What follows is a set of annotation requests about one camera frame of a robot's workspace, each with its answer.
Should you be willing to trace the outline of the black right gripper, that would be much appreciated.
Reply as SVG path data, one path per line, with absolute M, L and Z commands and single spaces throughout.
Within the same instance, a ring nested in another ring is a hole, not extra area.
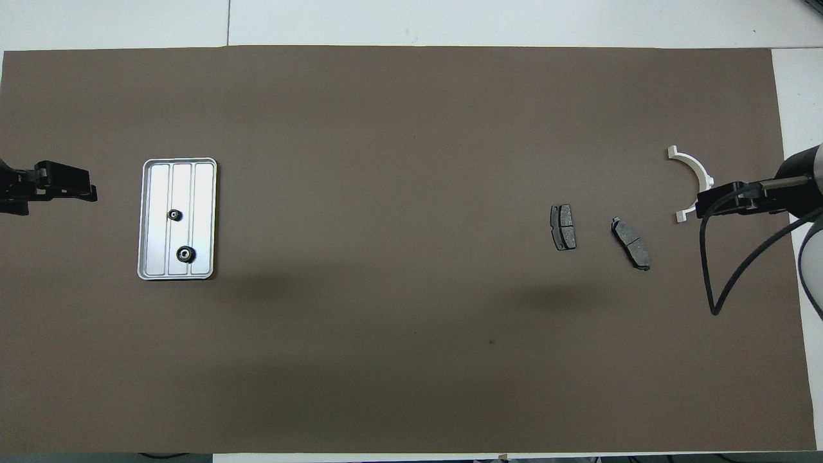
M 815 149 L 806 149 L 785 159 L 773 178 L 763 181 L 731 182 L 697 194 L 698 219 L 714 215 L 741 213 L 752 204 L 748 195 L 773 200 L 775 209 L 802 217 L 815 209 Z

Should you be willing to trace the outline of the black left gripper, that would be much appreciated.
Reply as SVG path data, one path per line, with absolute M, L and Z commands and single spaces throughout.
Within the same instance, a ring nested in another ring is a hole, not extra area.
M 40 161 L 33 170 L 21 170 L 1 160 L 1 213 L 28 215 L 29 202 L 54 199 L 93 203 L 99 197 L 88 170 L 54 161 Z

